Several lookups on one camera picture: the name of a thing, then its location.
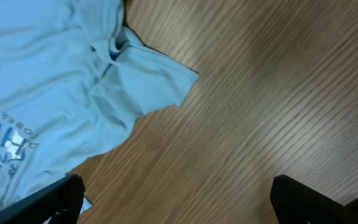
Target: graphic print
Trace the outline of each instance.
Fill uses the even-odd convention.
[[[33,142],[36,137],[38,135],[34,135],[31,129],[25,128],[24,123],[15,122],[13,117],[2,112],[0,120],[0,170],[6,170],[12,178],[20,163],[25,160],[26,152],[39,146],[38,143]]]

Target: wood grain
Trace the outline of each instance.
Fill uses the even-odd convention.
[[[277,223],[279,174],[358,197],[358,1],[134,0],[127,22],[200,79],[74,170],[80,223]]]

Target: wooden table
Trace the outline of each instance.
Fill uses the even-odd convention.
[[[88,159],[80,223],[276,223],[286,174],[358,197],[358,1],[133,0],[149,46],[200,73],[185,104]]]

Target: black object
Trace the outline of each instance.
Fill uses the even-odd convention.
[[[84,183],[68,175],[0,211],[0,223],[76,223],[84,197]]]
[[[280,224],[358,224],[358,200],[343,206],[285,175],[274,178],[270,201]]]

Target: t-shirt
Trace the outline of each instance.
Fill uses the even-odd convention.
[[[0,210],[110,151],[198,78],[122,26],[119,0],[0,1]]]

